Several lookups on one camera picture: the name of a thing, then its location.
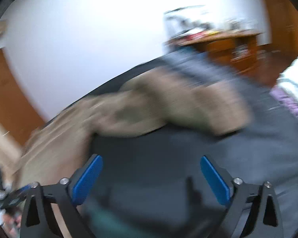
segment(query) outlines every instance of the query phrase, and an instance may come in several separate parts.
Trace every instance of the wall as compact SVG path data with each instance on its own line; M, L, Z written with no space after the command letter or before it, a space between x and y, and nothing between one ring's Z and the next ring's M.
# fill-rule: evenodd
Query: wall
M163 12L206 4L215 21L258 21L262 0L16 0L8 9L5 54L32 105L49 120L111 78L165 52Z

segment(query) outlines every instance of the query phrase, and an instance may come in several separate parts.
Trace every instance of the wooden floor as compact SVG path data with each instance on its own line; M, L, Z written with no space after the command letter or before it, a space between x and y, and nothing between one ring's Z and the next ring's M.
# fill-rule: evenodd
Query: wooden floor
M273 87L281 72L289 67L294 59L283 55L281 52L267 52L258 59L259 66L253 77L262 85Z

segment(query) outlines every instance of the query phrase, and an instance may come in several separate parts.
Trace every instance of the desk top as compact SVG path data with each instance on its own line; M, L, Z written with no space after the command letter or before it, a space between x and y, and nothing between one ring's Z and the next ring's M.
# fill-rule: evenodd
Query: desk top
M249 37L249 36L257 36L259 34L262 34L262 33L255 30L245 30L245 31L238 31L238 32L227 31L227 32L221 32L218 34L210 35L210 36L205 36L191 41L186 41L179 44L179 46L187 46L187 45L196 44L196 43L204 43L204 42L223 40L223 39L229 39L229 38L243 38L243 37Z

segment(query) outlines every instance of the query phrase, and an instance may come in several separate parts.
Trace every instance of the wooden desk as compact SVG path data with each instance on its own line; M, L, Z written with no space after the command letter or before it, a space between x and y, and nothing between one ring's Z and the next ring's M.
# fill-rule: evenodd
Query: wooden desk
M256 36L261 34L261 32L254 31L254 30L247 30L247 31L240 31L240 32L222 32L215 35L210 35L206 37L202 37L196 40L186 41L181 44L178 43L179 46L193 46L196 50L200 52L208 51L208 44L212 43L216 45L215 41L220 40L227 40L230 39L234 42L234 46L237 47L242 44L247 44L249 53L247 56L234 58L231 47L229 49L222 49L219 48L216 52L218 56L221 58L226 58L226 61L223 64L229 64L232 67L234 67L239 74L246 74L251 75L251 72L254 72L253 70L257 66L257 42L256 42ZM211 53L209 51L209 56L211 59L214 59L215 61L219 62L220 60L216 60L216 53Z

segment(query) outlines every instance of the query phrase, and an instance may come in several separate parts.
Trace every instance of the purple fabric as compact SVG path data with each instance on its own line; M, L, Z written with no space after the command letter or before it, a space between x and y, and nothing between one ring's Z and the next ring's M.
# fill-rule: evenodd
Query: purple fabric
M270 90L270 94L298 118L298 102L296 99L290 97L286 92L277 86L274 86Z

